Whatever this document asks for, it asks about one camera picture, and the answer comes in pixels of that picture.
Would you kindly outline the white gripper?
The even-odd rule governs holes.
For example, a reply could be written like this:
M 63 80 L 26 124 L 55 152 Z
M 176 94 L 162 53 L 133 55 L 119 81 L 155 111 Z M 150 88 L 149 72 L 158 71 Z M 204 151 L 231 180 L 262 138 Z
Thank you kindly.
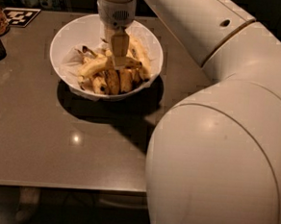
M 135 20 L 136 0 L 97 0 L 98 13 L 104 25 L 104 39 L 110 41 L 115 68 L 126 64 L 129 35 L 125 31 Z

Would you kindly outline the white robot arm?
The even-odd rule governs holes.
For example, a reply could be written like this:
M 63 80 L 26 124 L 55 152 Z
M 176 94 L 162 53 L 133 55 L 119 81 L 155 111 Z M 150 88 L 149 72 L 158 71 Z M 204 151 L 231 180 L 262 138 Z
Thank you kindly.
M 98 0 L 105 26 L 136 0 Z M 147 148 L 150 224 L 281 224 L 281 42 L 230 0 L 144 0 L 211 79 Z

